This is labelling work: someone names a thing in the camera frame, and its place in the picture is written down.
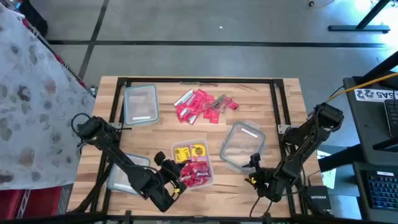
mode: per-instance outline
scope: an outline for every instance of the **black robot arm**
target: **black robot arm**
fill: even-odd
[[[176,201],[173,198],[175,194],[179,196],[186,189],[184,183],[178,181],[185,164],[176,164],[165,159],[163,152],[159,152],[154,158],[155,163],[161,167],[159,171],[152,167],[135,165],[118,147],[119,131],[102,118],[93,116],[85,123],[78,124],[77,128],[77,136],[83,142],[103,151],[111,162],[126,173],[131,187],[145,200],[150,198],[161,212],[165,212]],[[164,187],[169,182],[175,186],[172,195]]]
[[[259,197],[266,197],[278,202],[287,186],[297,183],[303,163],[311,156],[318,146],[328,139],[330,133],[340,129],[343,112],[326,103],[317,105],[309,119],[299,128],[286,129],[282,143],[297,146],[276,168],[260,167],[260,155],[251,156],[250,163],[245,167],[255,167],[256,171],[245,179],[256,190]]]

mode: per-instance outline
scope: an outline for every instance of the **floor stripe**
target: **floor stripe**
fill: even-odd
[[[95,42],[96,42],[96,39],[100,32],[102,22],[104,21],[105,12],[106,12],[106,9],[108,8],[108,5],[109,5],[109,0],[104,0],[102,7],[101,7],[101,11],[99,12],[97,23],[95,24],[93,35],[91,36],[90,41],[88,41],[88,42],[84,41],[84,42],[86,42],[86,44],[88,44],[88,47],[87,47],[85,57],[83,59],[83,63],[81,64],[81,67],[79,70],[79,77],[81,79],[83,79],[86,75],[88,63],[90,62],[91,54],[93,53]]]
[[[313,42],[240,42],[240,41],[168,41],[168,40],[48,40],[52,45],[169,45],[169,46],[235,46],[235,47],[330,47],[386,48],[378,43],[313,43]]]

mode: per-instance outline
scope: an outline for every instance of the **wooden table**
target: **wooden table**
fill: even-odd
[[[102,77],[93,115],[103,117],[105,120],[109,119],[117,79],[118,77]],[[305,122],[307,117],[299,80],[298,78],[285,78],[283,82],[292,125],[299,126]],[[256,191],[243,180],[245,175],[231,171],[227,168],[227,163],[220,159],[220,143],[236,121],[253,121],[266,135],[266,149],[261,158],[262,165],[276,167],[280,161],[280,148],[270,85],[243,82],[218,83],[217,87],[192,85],[192,83],[191,85],[155,83],[155,85],[159,99],[159,121],[149,126],[124,130],[120,148],[126,153],[148,157],[151,160],[151,166],[156,167],[153,161],[154,155],[163,151],[167,157],[171,158],[170,147],[173,143],[198,138],[206,139],[215,173],[215,182],[209,187],[184,192],[165,213],[158,211],[150,200],[112,191],[108,214],[124,215],[126,210],[131,210],[133,215],[248,217],[249,211],[257,199]],[[234,96],[234,100],[239,103],[239,108],[236,111],[228,109],[225,114],[221,114],[219,124],[210,124],[209,120],[203,119],[203,117],[198,118],[194,125],[180,123],[177,120],[173,104],[191,88],[194,90],[200,88],[216,97],[222,94]],[[278,89],[276,93],[283,123],[282,103]],[[123,90],[119,98],[119,107],[122,105],[122,100]],[[116,114],[117,121],[120,108]],[[100,157],[101,151],[97,148],[84,147],[70,197],[69,210],[76,208],[94,186]],[[315,153],[304,164],[304,169],[306,175],[319,170]],[[322,185],[320,173],[312,175],[310,179],[313,185]],[[102,207],[105,185],[99,196],[97,210],[101,210]],[[296,211],[300,213],[297,195],[294,196],[294,201]],[[268,199],[261,198],[253,211],[253,216],[261,216],[268,204]],[[272,217],[290,217],[287,198],[284,197],[280,202],[273,203],[270,213]]]

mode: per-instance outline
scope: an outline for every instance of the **white curtain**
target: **white curtain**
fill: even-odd
[[[80,140],[70,120],[94,100],[0,3],[0,190],[73,183]]]

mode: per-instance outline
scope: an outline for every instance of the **concrete floor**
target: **concrete floor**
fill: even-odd
[[[48,40],[90,40],[103,5],[102,0],[30,1],[49,22]],[[327,2],[317,0],[315,4],[321,6]],[[397,50],[398,23],[394,21],[398,19],[398,9],[390,5],[371,22],[389,25],[388,34],[327,31],[328,25],[357,24],[371,7],[370,0],[336,0],[321,9],[309,8],[308,0],[109,0],[97,40],[378,43],[386,46],[95,45],[86,59],[86,72],[81,76],[89,85],[97,85],[103,75],[294,77],[300,79],[305,105],[310,111],[342,85],[342,78],[364,75]],[[53,49],[79,73],[90,47],[53,45]],[[339,96],[331,103],[343,110],[345,120],[325,145],[342,148],[357,144],[346,97]],[[343,211],[358,207],[352,197],[356,194],[334,191],[331,201],[335,214],[350,217]],[[351,218],[360,218],[360,215],[353,213]]]

